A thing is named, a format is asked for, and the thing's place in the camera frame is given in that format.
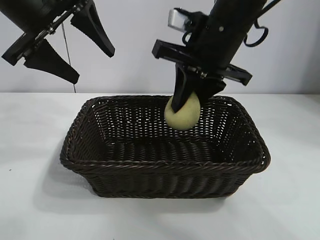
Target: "tennis ball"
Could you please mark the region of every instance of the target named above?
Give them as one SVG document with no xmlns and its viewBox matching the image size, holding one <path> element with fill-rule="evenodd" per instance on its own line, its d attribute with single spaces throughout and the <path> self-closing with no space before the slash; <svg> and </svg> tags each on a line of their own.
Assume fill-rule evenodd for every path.
<svg viewBox="0 0 320 240">
<path fill-rule="evenodd" d="M 198 96 L 193 92 L 183 107 L 177 112 L 174 112 L 171 107 L 173 98 L 173 96 L 170 98 L 164 110 L 166 123 L 169 127 L 179 131 L 186 131 L 193 128 L 198 123 L 201 112 Z"/>
</svg>

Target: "cable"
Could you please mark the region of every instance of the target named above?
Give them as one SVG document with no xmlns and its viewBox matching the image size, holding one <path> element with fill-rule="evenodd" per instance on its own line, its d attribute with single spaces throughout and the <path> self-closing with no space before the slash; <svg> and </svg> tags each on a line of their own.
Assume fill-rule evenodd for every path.
<svg viewBox="0 0 320 240">
<path fill-rule="evenodd" d="M 244 45 L 246 45 L 249 48 L 254 48 L 254 47 L 258 46 L 259 44 L 261 44 L 267 38 L 268 33 L 269 33 L 269 29 L 267 27 L 259 25 L 258 19 L 255 20 L 254 27 L 256 29 L 263 29 L 264 31 L 263 31 L 263 35 L 260 37 L 260 39 L 254 43 L 247 43 L 248 35 L 245 36 L 243 43 L 244 43 Z"/>
<path fill-rule="evenodd" d="M 270 2 L 265 8 L 263 8 L 260 12 L 260 14 L 257 16 L 257 19 L 260 18 L 263 14 L 268 12 L 270 9 L 272 9 L 276 4 L 278 4 L 281 0 L 273 0 Z"/>
<path fill-rule="evenodd" d="M 188 36 L 189 34 L 191 34 L 191 33 L 192 33 L 192 31 L 186 31 L 186 32 L 183 34 L 183 36 L 182 36 L 182 42 L 183 42 L 185 45 L 188 44 L 187 36 Z"/>
<path fill-rule="evenodd" d="M 64 38 L 64 43 L 65 43 L 66 53 L 68 55 L 69 65 L 71 66 L 71 59 L 70 59 L 70 54 L 69 54 L 69 48 L 68 48 L 66 30 L 65 30 L 64 23 L 62 23 L 61 26 L 62 26 L 62 32 L 63 32 L 63 38 Z M 74 93 L 76 94 L 77 91 L 76 91 L 76 85 L 75 84 L 73 84 L 73 90 L 74 90 Z"/>
</svg>

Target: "woven texture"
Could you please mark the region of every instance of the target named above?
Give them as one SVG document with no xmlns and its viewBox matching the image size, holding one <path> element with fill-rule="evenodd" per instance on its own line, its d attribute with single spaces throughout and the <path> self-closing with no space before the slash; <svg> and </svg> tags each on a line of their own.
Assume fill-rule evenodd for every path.
<svg viewBox="0 0 320 240">
<path fill-rule="evenodd" d="M 88 100 L 74 120 L 61 163 L 102 197 L 229 196 L 270 164 L 269 151 L 244 107 L 214 96 L 199 123 L 177 131 L 164 120 L 168 96 Z"/>
</svg>

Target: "white backdrop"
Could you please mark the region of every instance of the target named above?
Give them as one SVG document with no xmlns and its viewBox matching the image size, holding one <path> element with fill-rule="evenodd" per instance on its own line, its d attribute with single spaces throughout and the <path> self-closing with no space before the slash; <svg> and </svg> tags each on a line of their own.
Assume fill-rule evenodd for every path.
<svg viewBox="0 0 320 240">
<path fill-rule="evenodd" d="M 104 28 L 114 44 L 108 58 L 85 35 L 65 22 L 73 67 L 80 73 L 78 92 L 172 93 L 174 63 L 154 59 L 156 39 L 181 43 L 182 35 L 167 27 L 169 9 L 209 13 L 213 0 L 95 0 Z M 244 45 L 232 63 L 248 70 L 247 87 L 227 81 L 225 93 L 320 93 L 320 0 L 283 0 L 261 17 L 270 33 L 256 48 Z M 0 54 L 22 34 L 0 14 Z M 253 42 L 261 32 L 252 30 Z M 67 58 L 61 29 L 48 37 Z M 0 92 L 72 92 L 73 86 L 53 75 L 27 69 L 21 60 L 12 67 L 0 59 Z"/>
</svg>

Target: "table surface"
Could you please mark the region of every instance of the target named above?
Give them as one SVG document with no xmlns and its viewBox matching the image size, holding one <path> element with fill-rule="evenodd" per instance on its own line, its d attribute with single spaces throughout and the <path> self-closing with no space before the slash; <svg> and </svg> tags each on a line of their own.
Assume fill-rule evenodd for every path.
<svg viewBox="0 0 320 240">
<path fill-rule="evenodd" d="M 94 195 L 63 168 L 82 104 L 106 94 L 0 93 L 1 240 L 315 240 L 320 235 L 320 95 L 231 95 L 272 155 L 228 198 Z"/>
</svg>

